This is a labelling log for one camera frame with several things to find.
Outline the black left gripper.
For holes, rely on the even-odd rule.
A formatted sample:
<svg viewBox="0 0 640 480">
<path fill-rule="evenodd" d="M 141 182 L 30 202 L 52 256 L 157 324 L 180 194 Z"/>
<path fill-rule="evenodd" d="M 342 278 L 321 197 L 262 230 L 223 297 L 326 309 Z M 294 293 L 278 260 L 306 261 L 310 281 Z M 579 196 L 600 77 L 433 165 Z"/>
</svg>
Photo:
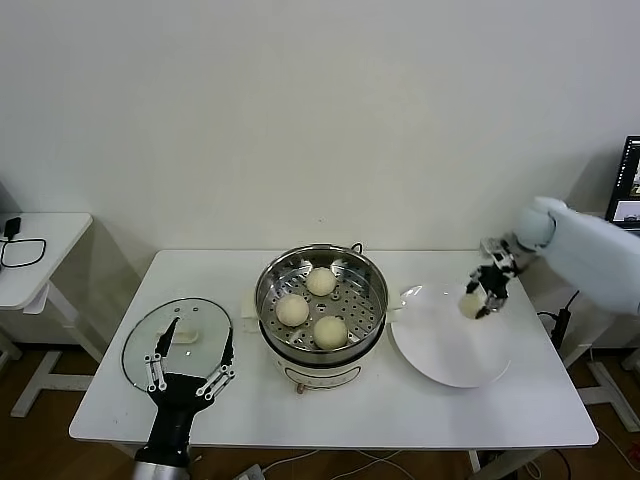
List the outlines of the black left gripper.
<svg viewBox="0 0 640 480">
<path fill-rule="evenodd" d="M 153 448 L 182 449 L 189 444 L 196 415 L 212 406 L 235 379 L 234 328 L 230 321 L 215 327 L 205 339 L 198 360 L 200 377 L 167 373 L 163 360 L 172 345 L 179 318 L 160 335 L 153 354 L 144 357 L 147 387 L 157 413 L 147 440 Z"/>
</svg>

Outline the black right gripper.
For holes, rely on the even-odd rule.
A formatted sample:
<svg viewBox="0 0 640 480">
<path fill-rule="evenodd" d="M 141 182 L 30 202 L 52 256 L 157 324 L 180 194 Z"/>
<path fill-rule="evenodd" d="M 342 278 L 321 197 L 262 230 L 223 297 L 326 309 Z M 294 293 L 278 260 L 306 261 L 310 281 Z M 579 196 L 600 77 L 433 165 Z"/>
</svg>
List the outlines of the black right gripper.
<svg viewBox="0 0 640 480">
<path fill-rule="evenodd" d="M 507 284 L 522 273 L 519 267 L 499 268 L 497 265 L 482 265 L 470 275 L 466 285 L 466 293 L 474 294 L 481 286 L 487 297 L 481 302 L 475 314 L 475 319 L 487 317 L 500 311 L 507 299 Z"/>
</svg>

